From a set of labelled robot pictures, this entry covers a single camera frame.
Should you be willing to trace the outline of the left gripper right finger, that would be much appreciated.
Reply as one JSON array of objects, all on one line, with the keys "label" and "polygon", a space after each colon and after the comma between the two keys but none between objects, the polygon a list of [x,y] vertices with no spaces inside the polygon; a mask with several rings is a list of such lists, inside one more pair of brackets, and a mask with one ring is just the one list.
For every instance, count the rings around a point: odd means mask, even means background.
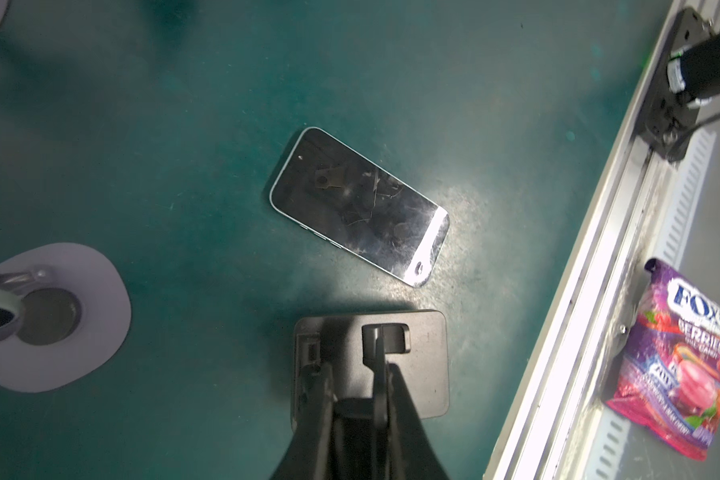
[{"label": "left gripper right finger", "polygon": [[371,328],[371,477],[446,479],[398,365],[386,360],[382,326]]}]

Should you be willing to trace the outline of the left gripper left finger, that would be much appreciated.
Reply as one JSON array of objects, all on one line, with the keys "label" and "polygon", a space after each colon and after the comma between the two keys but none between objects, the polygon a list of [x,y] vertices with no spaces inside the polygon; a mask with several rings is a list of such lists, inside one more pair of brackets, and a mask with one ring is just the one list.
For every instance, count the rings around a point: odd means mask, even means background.
[{"label": "left gripper left finger", "polygon": [[296,386],[293,437],[271,479],[328,479],[335,402],[332,366],[303,367]]}]

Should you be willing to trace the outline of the black folding phone stand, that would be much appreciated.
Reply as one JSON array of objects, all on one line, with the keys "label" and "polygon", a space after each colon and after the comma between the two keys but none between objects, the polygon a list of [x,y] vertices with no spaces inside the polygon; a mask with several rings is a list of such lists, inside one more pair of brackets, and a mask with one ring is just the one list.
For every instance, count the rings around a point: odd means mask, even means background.
[{"label": "black folding phone stand", "polygon": [[373,373],[364,356],[370,349],[362,333],[368,325],[384,329],[386,359],[399,366],[422,419],[444,415],[449,408],[449,372],[446,318],[436,310],[375,312],[305,317],[294,328],[294,371],[291,425],[297,425],[300,400],[306,389],[303,370],[329,363],[333,368],[334,396],[367,398]]}]

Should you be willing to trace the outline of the phone black landscape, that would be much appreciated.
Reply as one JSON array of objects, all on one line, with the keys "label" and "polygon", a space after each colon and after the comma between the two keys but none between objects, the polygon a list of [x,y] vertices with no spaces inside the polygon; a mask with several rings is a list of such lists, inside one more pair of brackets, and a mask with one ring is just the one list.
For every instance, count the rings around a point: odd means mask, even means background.
[{"label": "phone black landscape", "polygon": [[450,227],[443,207],[318,127],[298,135],[269,203],[414,288],[430,279]]}]

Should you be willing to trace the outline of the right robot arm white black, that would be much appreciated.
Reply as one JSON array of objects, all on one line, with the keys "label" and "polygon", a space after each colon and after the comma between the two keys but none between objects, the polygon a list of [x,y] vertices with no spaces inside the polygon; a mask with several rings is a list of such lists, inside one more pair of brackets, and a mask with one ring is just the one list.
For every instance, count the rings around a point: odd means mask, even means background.
[{"label": "right robot arm white black", "polygon": [[720,95],[720,33],[673,54],[666,71],[669,91],[688,102]]}]

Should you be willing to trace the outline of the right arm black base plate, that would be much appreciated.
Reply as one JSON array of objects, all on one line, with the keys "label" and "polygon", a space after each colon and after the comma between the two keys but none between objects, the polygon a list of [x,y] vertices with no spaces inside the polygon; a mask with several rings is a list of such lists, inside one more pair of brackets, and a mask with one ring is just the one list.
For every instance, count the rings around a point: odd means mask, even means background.
[{"label": "right arm black base plate", "polygon": [[685,156],[698,110],[688,106],[689,98],[670,91],[667,65],[671,55],[710,37],[706,22],[691,6],[669,17],[668,32],[659,42],[656,66],[650,76],[642,106],[635,123],[635,135],[670,163]]}]

